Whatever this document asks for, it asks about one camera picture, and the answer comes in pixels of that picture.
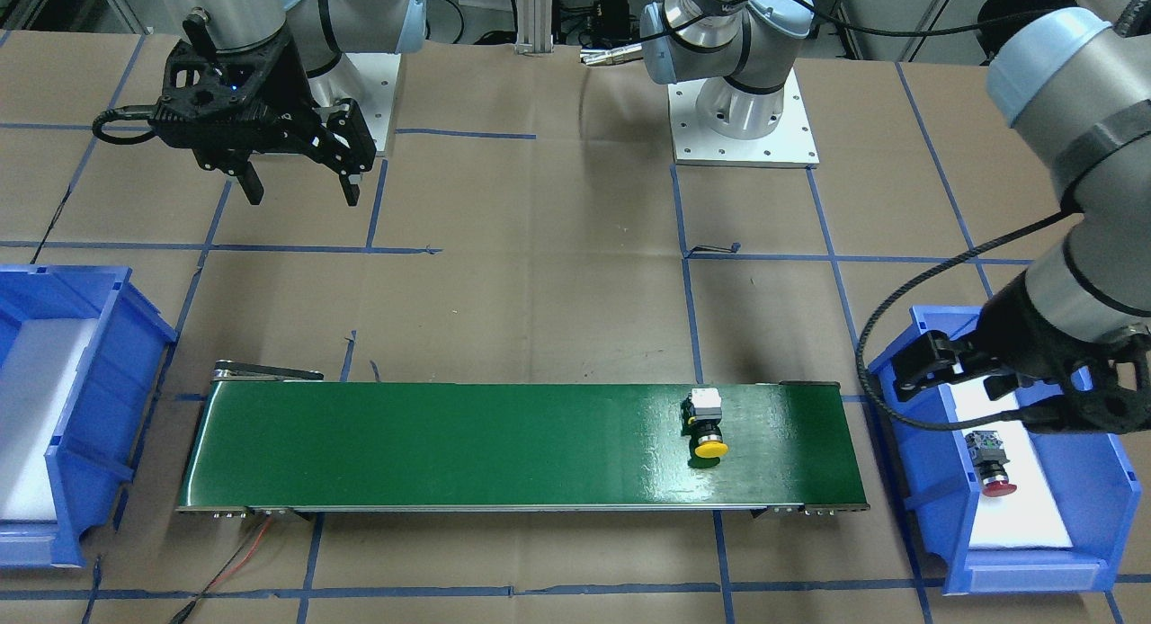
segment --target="plastic crate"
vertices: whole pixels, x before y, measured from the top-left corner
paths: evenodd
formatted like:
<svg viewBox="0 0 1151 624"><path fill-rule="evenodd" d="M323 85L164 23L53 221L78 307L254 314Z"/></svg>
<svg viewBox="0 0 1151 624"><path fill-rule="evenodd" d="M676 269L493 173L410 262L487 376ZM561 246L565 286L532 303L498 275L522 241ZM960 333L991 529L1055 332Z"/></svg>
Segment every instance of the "plastic crate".
<svg viewBox="0 0 1151 624"><path fill-rule="evenodd" d="M83 566L176 333L127 267L0 265L0 566Z"/></svg>
<svg viewBox="0 0 1151 624"><path fill-rule="evenodd" d="M928 330L952 337L970 332L978 315L978 307L912 307L912 326L871 363L887 403L921 420L954 421L948 386L898 402L891 358ZM1085 378L1078 381L1089 383ZM1015 395L1027 405L1057 393L1054 386L1036 385ZM1030 434L1069 548L971 549L981 486L961 432L921 431L898 423L893 427L910 494L905 504L917 516L927 550L947 562L944 594L1106 591L1114 585L1142 494L1118 437Z"/></svg>

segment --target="brown floor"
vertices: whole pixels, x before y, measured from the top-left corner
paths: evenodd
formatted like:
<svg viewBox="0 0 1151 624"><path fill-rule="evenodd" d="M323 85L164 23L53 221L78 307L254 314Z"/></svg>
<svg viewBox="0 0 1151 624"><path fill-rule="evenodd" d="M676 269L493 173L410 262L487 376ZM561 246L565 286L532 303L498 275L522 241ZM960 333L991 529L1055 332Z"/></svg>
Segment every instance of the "brown floor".
<svg viewBox="0 0 1151 624"><path fill-rule="evenodd" d="M167 621L237 543L238 519L171 510L212 363L338 379L349 352L351 380L838 381L874 509L277 523L192 622L1145 619L1146 508L1113 595L942 596L859 403L852 329L884 296L1055 208L981 68L801 61L818 168L671 168L665 92L637 63L430 45L405 59L404 131L358 207L320 166L259 158L253 208L190 154L86 132L109 101L155 99L171 41L0 39L0 260L31 258L71 183L39 262L130 266L182 330L123 520L85 539L102 574L86 621ZM913 292L875 352L910 303L982 304L1066 229ZM684 259L734 242L739 258ZM1125 442L1151 472L1148 437ZM91 570L0 572L0 622L81 622L91 587Z"/></svg>

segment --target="yellow button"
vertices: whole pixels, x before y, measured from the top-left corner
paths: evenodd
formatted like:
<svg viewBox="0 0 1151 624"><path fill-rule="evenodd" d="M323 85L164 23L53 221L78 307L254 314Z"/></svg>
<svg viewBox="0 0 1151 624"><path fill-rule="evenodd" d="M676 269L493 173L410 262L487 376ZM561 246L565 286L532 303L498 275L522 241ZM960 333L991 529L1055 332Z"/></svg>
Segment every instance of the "yellow button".
<svg viewBox="0 0 1151 624"><path fill-rule="evenodd" d="M718 458L727 452L727 444L723 442L704 442L695 448L695 455L701 458Z"/></svg>

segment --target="white mounting plate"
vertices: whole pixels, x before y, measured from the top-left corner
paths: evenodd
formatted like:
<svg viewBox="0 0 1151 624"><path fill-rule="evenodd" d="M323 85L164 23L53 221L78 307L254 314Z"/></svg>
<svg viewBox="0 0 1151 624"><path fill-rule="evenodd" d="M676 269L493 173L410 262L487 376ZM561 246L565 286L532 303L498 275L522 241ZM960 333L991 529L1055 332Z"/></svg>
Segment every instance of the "white mounting plate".
<svg viewBox="0 0 1151 624"><path fill-rule="evenodd" d="M753 168L806 168L820 163L794 70L784 85L784 113L775 131L753 140L725 137L701 123L695 113L695 98L704 82L668 84L676 163Z"/></svg>
<svg viewBox="0 0 1151 624"><path fill-rule="evenodd" d="M349 53L348 59L360 74L366 96L358 100L367 129L375 140L375 155L387 157L399 89L399 55L394 53Z"/></svg>

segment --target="green conveyor belt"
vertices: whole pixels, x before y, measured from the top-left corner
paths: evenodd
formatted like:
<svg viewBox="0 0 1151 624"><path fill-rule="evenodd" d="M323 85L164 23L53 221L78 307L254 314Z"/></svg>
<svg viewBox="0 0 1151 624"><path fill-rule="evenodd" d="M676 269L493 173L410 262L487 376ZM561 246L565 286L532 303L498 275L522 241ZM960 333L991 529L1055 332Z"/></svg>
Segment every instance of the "green conveyor belt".
<svg viewBox="0 0 1151 624"><path fill-rule="evenodd" d="M867 509L837 386L716 387L731 452L706 469L692 388L221 381L180 509Z"/></svg>

